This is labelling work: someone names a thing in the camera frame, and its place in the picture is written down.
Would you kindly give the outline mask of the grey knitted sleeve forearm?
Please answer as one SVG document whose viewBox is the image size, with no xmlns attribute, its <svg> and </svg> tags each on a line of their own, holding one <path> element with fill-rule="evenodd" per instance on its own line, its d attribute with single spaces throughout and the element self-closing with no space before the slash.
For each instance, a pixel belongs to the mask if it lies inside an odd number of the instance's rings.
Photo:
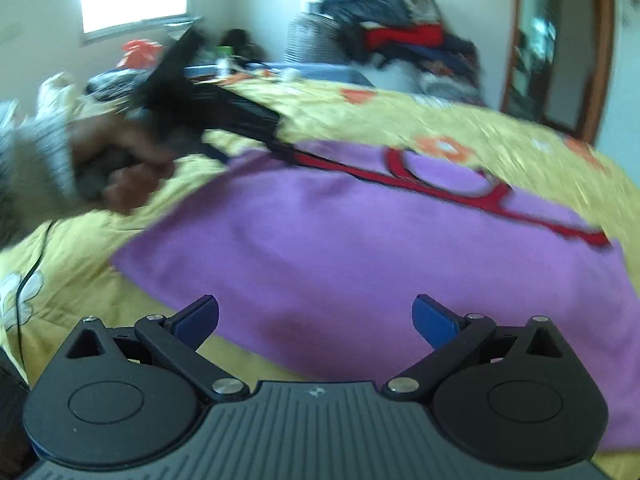
<svg viewBox="0 0 640 480">
<path fill-rule="evenodd" d="M 70 136 L 62 116 L 29 118 L 1 129 L 1 247 L 42 222 L 80 214 Z"/>
</svg>

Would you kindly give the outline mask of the person's left hand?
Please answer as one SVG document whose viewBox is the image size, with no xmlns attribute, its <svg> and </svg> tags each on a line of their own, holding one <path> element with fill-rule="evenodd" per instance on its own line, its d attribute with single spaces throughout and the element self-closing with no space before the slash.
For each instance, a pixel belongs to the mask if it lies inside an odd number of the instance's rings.
<svg viewBox="0 0 640 480">
<path fill-rule="evenodd" d="M 73 120 L 67 132 L 78 193 L 93 206 L 131 214 L 174 174 L 176 155 L 122 114 Z"/>
</svg>

